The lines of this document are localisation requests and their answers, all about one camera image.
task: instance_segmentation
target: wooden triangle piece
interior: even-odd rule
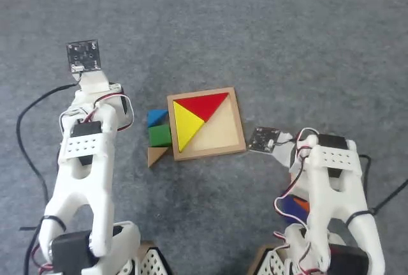
[[[204,125],[204,121],[176,102],[174,102],[174,116],[176,118],[178,151],[182,152],[187,143]]]
[[[175,102],[197,115],[200,119],[204,120],[204,122],[207,122],[228,94],[228,92],[225,92],[195,96],[193,98],[175,100]]]
[[[148,147],[147,167],[150,168],[168,150],[168,147]]]

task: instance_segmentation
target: blue piece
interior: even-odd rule
[[[156,126],[168,114],[168,110],[149,110],[147,113],[147,127]]]
[[[297,216],[303,222],[306,223],[307,217],[309,213],[301,207],[298,203],[295,202],[292,195],[288,195],[286,198],[281,200],[282,211],[288,214],[292,214],[293,216]],[[295,219],[289,218],[285,216],[285,220],[289,224],[297,223]]]

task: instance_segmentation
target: white robotic arm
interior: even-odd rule
[[[68,45],[78,56],[86,50],[81,46],[92,47],[93,52],[98,49],[95,41]],[[42,221],[38,238],[41,251],[56,274],[137,274],[140,233],[132,222],[113,224],[112,202],[115,137],[121,126],[130,125],[133,109],[129,100],[131,110],[127,110],[122,99],[127,96],[119,84],[110,84],[101,70],[85,71],[85,67],[73,64],[71,68],[74,77],[80,78],[81,90],[60,118],[59,171],[45,208],[45,216],[51,219]],[[64,226],[83,205],[92,209],[92,230],[64,234]]]
[[[275,260],[271,260],[270,264],[264,260],[265,267],[260,267],[253,274],[353,274],[346,269],[346,260],[340,264],[333,262],[333,256],[337,259],[338,251],[346,249],[346,255],[351,253],[362,263],[367,262],[364,275],[383,275],[384,255],[374,217],[367,210],[356,144],[342,137],[319,133],[299,140],[300,135],[293,140],[288,140],[287,136],[280,138],[279,142],[288,144],[277,144],[272,153],[289,167],[292,177],[288,191],[275,203],[289,193],[308,201],[310,212],[307,221],[304,223],[298,219],[301,224],[288,226],[284,235],[275,233],[286,246],[277,251],[271,249],[268,255],[274,255]],[[277,204],[275,206],[279,214],[291,217]],[[360,251],[347,247],[340,236],[328,231],[332,218],[347,225]]]

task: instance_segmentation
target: tangram piece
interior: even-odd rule
[[[168,147],[148,147],[147,167],[150,168],[168,150]]]
[[[167,115],[168,110],[149,110],[147,112],[147,127],[158,125],[161,120]]]
[[[148,128],[151,147],[171,146],[170,128],[168,125],[159,125]]]
[[[181,98],[175,100],[176,103],[182,105],[185,109],[197,115],[204,122],[207,122],[219,105],[225,100],[228,93],[217,93],[192,98]]]
[[[204,121],[176,102],[174,102],[173,106],[179,146],[178,151],[181,152],[196,132],[204,125]]]

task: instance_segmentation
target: wire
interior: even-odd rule
[[[39,263],[37,262],[37,260],[36,260],[36,253],[37,253],[37,251],[38,251],[39,248],[40,248],[40,244],[37,243],[37,245],[35,245],[35,247],[33,248],[33,250],[31,251],[31,254],[30,254],[31,261],[33,261],[33,264],[34,264],[36,267],[42,267],[42,265],[39,264]]]
[[[124,93],[109,93],[109,94],[103,95],[100,98],[96,99],[96,101],[94,102],[94,109],[91,112],[89,112],[89,114],[85,117],[83,123],[87,123],[92,119],[93,115],[95,114],[95,112],[98,109],[97,104],[100,101],[107,100],[109,98],[113,98],[113,97],[117,97],[117,96],[126,98],[127,101],[129,102],[129,106],[130,106],[130,109],[132,111],[132,120],[131,120],[131,122],[129,124],[125,125],[125,126],[122,126],[122,127],[118,128],[117,131],[122,131],[122,130],[125,130],[125,129],[129,128],[130,126],[132,126],[133,121],[135,120],[135,111],[133,110],[132,101],[130,100],[130,97],[127,96]]]
[[[37,226],[21,226],[18,230],[19,232],[32,232],[36,230]]]
[[[44,201],[45,204],[48,203],[49,201],[49,195],[48,195],[48,188],[47,188],[47,184],[45,182],[45,179],[43,177],[43,175],[40,173],[40,171],[36,168],[36,166],[34,165],[33,161],[31,160],[31,158],[28,156],[27,151],[23,145],[23,141],[21,138],[21,122],[25,116],[25,114],[31,109],[33,108],[35,105],[37,105],[40,101],[44,100],[45,98],[49,97],[50,95],[59,92],[59,91],[63,91],[72,87],[75,87],[76,85],[79,84],[80,80],[82,78],[82,75],[80,73],[80,78],[78,79],[78,81],[75,84],[70,84],[70,85],[62,85],[60,87],[57,87],[55,89],[52,89],[51,91],[43,94],[42,96],[40,96],[37,100],[33,101],[30,105],[28,105],[23,111],[21,111],[20,115],[17,118],[17,123],[15,126],[15,134],[17,136],[17,143],[18,143],[18,147],[21,150],[21,153],[23,154],[24,159],[27,161],[28,165],[31,167],[31,169],[34,171],[34,173],[36,174],[36,177],[38,178],[38,180],[40,181],[42,190],[43,190],[43,196],[44,196]]]
[[[305,229],[306,229],[306,231],[307,231],[308,228],[307,228],[307,225],[306,225],[305,222],[303,222],[303,221],[302,221],[300,218],[298,218],[297,216],[294,216],[294,215],[292,215],[292,214],[288,214],[288,213],[285,213],[285,212],[281,211],[281,210],[279,209],[279,207],[278,207],[278,201],[285,199],[285,198],[290,194],[290,192],[291,192],[292,189],[294,188],[295,184],[298,182],[300,176],[302,175],[304,164],[305,164],[305,158],[302,158],[301,163],[300,163],[300,169],[299,169],[298,175],[295,177],[295,179],[293,179],[293,181],[292,181],[291,184],[288,186],[288,188],[283,192],[283,194],[282,194],[281,196],[275,198],[275,200],[273,201],[273,206],[274,206],[274,208],[275,208],[275,211],[276,211],[278,214],[280,214],[281,216],[285,216],[285,217],[287,217],[287,218],[291,218],[291,219],[296,220],[297,222],[299,222],[300,224],[302,224],[303,227],[305,227]]]
[[[371,167],[371,162],[372,159],[369,155],[361,154],[358,155],[360,158],[365,158],[367,159],[367,165],[364,170],[364,178],[363,178],[363,190],[365,194],[365,199],[368,201],[368,174],[370,172],[370,167]],[[379,204],[377,204],[375,207],[372,207],[369,209],[370,213],[375,216],[378,214],[378,212],[385,206],[387,205],[393,198],[395,198],[406,186],[408,185],[408,179],[404,181],[397,189],[395,189],[393,192],[391,192],[390,195],[388,195],[384,200],[382,200]]]
[[[301,131],[299,131],[299,133],[297,134],[297,136],[296,136],[296,142],[299,141],[299,139],[302,137],[303,132],[304,132],[305,130],[309,130],[309,131],[313,132],[315,135],[319,135],[319,134],[320,134],[320,133],[319,133],[317,130],[315,130],[314,128],[305,127],[305,128],[303,128]]]
[[[273,236],[275,236],[276,238],[283,240],[286,242],[286,237],[284,234],[281,234],[280,232],[273,232]]]
[[[25,252],[24,275],[29,275],[29,263],[30,263],[31,253],[33,252],[34,243],[36,242],[38,234],[40,233],[40,228],[41,228],[41,224],[43,223],[43,220],[44,220],[44,217],[40,219],[40,222],[38,223],[38,226],[34,232],[33,238],[31,239],[30,244],[28,245],[27,251]]]
[[[295,143],[295,142],[296,142],[296,138],[292,138],[292,139],[289,139],[289,140],[286,140],[286,141],[283,141],[283,142],[275,142],[274,145],[276,145],[276,146],[282,146],[282,145],[287,144],[287,143],[289,143],[289,142]]]
[[[302,151],[302,150],[304,150],[304,149],[312,149],[310,146],[308,146],[308,145],[303,145],[303,146],[301,146],[301,147],[299,147],[298,149],[296,149],[296,153],[295,153],[295,157],[297,158],[297,157],[303,157],[302,155],[300,155],[299,153]]]
[[[391,192],[382,202],[376,205],[374,208],[371,208],[372,214],[375,216],[380,209],[382,209],[386,204],[390,202],[394,197],[396,197],[406,186],[408,185],[408,179],[404,181],[397,189]]]
[[[43,264],[38,269],[38,275],[42,275],[44,272],[51,272],[53,269],[52,264]]]
[[[306,270],[303,269],[303,267],[300,266],[300,263],[306,258],[307,254],[308,254],[309,251],[310,251],[310,247],[311,247],[311,246],[312,246],[312,243],[309,242],[309,243],[307,244],[307,246],[306,246],[305,252],[304,252],[303,255],[300,257],[299,262],[298,262],[299,269],[301,270],[301,272],[302,272],[303,275],[309,275],[309,274],[310,274],[310,273],[309,273],[309,270],[306,271]]]
[[[64,134],[64,126],[62,125],[62,118],[65,115],[69,115],[71,117],[74,116],[74,115],[77,115],[77,114],[80,113],[79,111],[82,111],[83,113],[85,113],[85,115],[88,115],[88,112],[85,109],[83,109],[82,107],[65,110],[62,114],[59,115],[59,119],[58,119],[59,120],[59,129],[61,130],[62,135]]]
[[[65,223],[62,221],[62,219],[58,218],[57,216],[42,216],[40,219],[40,222],[38,223],[36,230],[34,231],[33,234],[33,238],[30,241],[30,244],[28,245],[27,251],[25,252],[25,256],[24,256],[24,275],[29,275],[29,264],[30,264],[30,258],[34,257],[35,253],[38,251],[38,248],[36,248],[36,246],[34,247],[35,242],[37,241],[38,238],[38,234],[40,233],[40,229],[41,229],[41,225],[43,223],[43,221],[45,219],[51,219],[52,221],[56,221],[62,228],[62,230],[66,231],[66,225]]]
[[[302,273],[299,273],[299,274],[297,274],[297,275],[304,275],[304,274],[306,274],[306,275],[311,275],[313,272],[320,272],[319,274],[322,274],[322,272],[320,271],[320,269],[309,269],[309,270],[304,270],[304,273],[302,272]]]

